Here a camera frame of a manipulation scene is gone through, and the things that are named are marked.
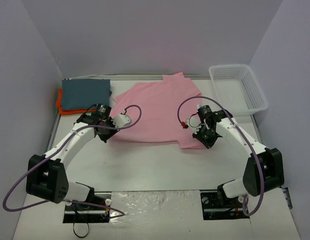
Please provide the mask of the pink t-shirt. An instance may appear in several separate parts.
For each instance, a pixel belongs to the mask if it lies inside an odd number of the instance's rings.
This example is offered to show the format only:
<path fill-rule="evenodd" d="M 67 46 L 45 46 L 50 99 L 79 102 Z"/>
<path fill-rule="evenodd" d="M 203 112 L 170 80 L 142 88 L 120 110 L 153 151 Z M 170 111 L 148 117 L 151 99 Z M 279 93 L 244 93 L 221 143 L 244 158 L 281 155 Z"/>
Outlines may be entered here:
<path fill-rule="evenodd" d="M 140 143 L 178 143 L 181 149 L 202 149 L 204 145 L 192 137 L 190 128 L 183 129 L 180 122 L 191 117 L 202 104 L 201 91 L 189 78 L 179 72 L 164 75 L 162 81 L 137 82 L 113 100 L 111 116 L 115 117 L 130 106 L 127 115 L 132 121 L 140 120 L 131 128 L 115 135 L 120 141 Z"/>

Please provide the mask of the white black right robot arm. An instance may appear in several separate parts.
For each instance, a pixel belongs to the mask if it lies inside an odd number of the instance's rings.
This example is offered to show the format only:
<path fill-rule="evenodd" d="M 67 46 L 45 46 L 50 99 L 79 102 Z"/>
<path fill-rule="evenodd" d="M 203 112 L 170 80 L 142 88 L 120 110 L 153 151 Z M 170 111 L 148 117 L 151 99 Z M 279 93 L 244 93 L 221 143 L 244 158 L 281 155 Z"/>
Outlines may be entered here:
<path fill-rule="evenodd" d="M 207 149 L 212 148 L 218 138 L 224 138 L 246 161 L 242 177 L 217 187 L 216 199 L 221 206 L 229 206 L 236 197 L 257 197 L 284 184 L 282 153 L 254 139 L 228 111 L 212 111 L 204 105 L 186 120 L 186 125 L 191 128 L 193 138 Z"/>

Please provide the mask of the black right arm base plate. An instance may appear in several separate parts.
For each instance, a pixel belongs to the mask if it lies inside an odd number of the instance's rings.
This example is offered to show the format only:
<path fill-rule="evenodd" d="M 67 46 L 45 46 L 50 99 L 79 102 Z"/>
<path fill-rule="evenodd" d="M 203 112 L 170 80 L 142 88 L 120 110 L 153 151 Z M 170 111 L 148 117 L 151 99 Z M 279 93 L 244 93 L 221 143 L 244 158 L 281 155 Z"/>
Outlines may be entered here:
<path fill-rule="evenodd" d="M 204 221 L 249 219 L 243 213 L 243 204 L 237 198 L 222 203 L 216 190 L 200 191 L 202 217 Z"/>

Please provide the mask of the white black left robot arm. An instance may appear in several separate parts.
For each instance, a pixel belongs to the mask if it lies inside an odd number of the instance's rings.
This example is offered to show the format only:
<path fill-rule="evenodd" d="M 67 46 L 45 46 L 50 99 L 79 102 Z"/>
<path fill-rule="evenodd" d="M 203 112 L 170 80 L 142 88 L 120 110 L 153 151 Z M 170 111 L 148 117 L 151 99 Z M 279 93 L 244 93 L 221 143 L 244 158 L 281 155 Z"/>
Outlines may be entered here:
<path fill-rule="evenodd" d="M 28 161 L 26 192 L 52 203 L 77 201 L 84 209 L 96 203 L 93 187 L 67 178 L 67 167 L 77 153 L 97 135 L 103 142 L 112 137 L 116 130 L 101 129 L 95 126 L 114 128 L 110 117 L 111 107 L 98 104 L 91 114 L 82 114 L 70 132 L 51 150 L 43 155 L 33 155 Z"/>

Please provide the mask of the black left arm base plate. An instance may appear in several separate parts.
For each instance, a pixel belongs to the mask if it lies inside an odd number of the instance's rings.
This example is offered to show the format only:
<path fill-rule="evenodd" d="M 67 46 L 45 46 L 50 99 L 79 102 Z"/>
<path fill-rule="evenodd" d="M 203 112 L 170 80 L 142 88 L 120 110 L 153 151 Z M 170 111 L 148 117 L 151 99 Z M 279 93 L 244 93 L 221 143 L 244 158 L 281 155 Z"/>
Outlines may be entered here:
<path fill-rule="evenodd" d="M 63 224 L 100 224 L 110 221 L 109 210 L 102 207 L 71 203 L 65 205 Z"/>

